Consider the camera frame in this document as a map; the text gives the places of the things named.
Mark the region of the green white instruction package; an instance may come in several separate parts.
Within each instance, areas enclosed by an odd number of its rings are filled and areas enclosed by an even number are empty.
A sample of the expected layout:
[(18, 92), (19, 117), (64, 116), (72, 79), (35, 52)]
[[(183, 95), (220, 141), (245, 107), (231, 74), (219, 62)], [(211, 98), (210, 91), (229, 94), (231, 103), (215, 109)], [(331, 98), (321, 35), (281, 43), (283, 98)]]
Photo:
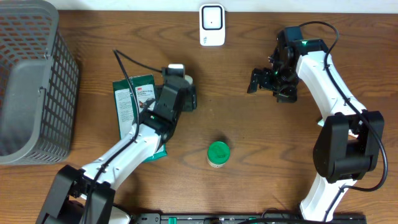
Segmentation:
[[(143, 75), (131, 77), (129, 80), (135, 88), (139, 111), (142, 112), (147, 100), (157, 98), (155, 96), (154, 76)], [(136, 105), (126, 80), (113, 82), (113, 93), (118, 117), (119, 136), (122, 139), (130, 131), (134, 119), (137, 117)]]

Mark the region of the green lid small jar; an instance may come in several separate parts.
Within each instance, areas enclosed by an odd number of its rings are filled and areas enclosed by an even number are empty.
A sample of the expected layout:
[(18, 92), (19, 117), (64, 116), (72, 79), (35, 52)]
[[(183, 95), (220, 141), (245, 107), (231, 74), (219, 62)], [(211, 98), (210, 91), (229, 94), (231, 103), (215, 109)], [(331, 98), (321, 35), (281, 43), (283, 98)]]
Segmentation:
[(229, 146), (223, 141), (213, 142), (207, 150), (207, 161), (214, 168), (223, 167), (231, 155)]

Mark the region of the white plastic bottle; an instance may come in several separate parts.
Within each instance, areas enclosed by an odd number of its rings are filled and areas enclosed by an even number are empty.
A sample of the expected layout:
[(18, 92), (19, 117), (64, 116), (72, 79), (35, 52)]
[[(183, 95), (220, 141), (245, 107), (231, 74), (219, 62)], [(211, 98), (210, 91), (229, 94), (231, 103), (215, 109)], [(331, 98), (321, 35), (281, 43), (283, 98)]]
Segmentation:
[(193, 84), (193, 78), (190, 75), (184, 75), (184, 79), (189, 83), (189, 85)]

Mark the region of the teal wet wipes pack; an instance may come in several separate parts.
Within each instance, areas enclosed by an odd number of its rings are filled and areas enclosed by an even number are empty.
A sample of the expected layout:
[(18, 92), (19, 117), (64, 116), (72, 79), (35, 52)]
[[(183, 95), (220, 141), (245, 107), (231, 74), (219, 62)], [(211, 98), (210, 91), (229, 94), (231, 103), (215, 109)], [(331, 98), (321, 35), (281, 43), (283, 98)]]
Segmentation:
[(324, 126), (324, 120), (320, 118), (320, 120), (317, 123), (319, 126), (323, 127)]

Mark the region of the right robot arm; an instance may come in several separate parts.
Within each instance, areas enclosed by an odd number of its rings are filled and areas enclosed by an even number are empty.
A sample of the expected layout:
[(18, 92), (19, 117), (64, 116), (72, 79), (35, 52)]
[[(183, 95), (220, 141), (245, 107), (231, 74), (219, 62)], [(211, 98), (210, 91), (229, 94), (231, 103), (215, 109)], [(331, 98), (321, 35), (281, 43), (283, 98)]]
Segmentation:
[(265, 89), (279, 103), (294, 103), (299, 82), (307, 86), (323, 126), (313, 148), (317, 175), (299, 208), (304, 220), (330, 222), (347, 190), (373, 192), (385, 183), (384, 118), (379, 111), (368, 111), (350, 92), (333, 64), (332, 48), (321, 39), (305, 39), (301, 28), (286, 27), (278, 33), (268, 58), (272, 66), (252, 71), (248, 93)]

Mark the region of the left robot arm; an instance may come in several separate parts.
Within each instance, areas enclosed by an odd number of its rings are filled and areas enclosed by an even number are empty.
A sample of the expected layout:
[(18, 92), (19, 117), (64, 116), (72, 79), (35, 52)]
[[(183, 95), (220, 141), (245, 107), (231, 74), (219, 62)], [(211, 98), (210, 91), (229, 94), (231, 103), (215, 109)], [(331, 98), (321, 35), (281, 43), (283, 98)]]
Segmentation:
[(197, 107), (193, 84), (165, 83), (153, 111), (141, 113), (127, 136), (81, 169), (66, 165), (56, 174), (37, 223), (131, 223), (114, 204), (118, 187), (174, 134), (180, 113)]

